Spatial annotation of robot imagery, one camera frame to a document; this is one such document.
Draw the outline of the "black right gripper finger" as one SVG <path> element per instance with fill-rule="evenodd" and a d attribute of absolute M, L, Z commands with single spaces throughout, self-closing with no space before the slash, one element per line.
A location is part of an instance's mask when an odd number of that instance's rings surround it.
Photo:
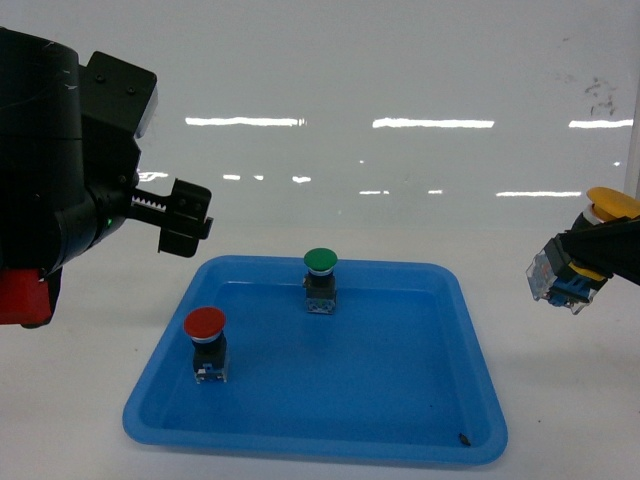
<path fill-rule="evenodd" d="M 559 235 L 564 251 L 587 268 L 639 284 L 639 219 L 620 219 Z"/>

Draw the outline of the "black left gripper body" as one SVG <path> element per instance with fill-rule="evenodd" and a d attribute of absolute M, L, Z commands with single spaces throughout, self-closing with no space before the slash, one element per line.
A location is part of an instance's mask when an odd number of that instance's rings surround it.
<path fill-rule="evenodd" d="M 83 187 L 80 204 L 56 215 L 61 222 L 57 268 L 124 223 L 138 185 L 137 140 L 158 103 L 155 73 L 98 51 L 80 68 L 79 89 Z"/>

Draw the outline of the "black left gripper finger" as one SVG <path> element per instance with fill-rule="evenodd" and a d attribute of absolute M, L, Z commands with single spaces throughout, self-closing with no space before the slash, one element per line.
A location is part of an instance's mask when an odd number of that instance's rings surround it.
<path fill-rule="evenodd" d="M 159 252 L 192 258 L 213 225 L 207 214 L 211 200 L 209 189 L 175 179 L 167 196 L 135 188 L 130 218 L 160 228 Z"/>

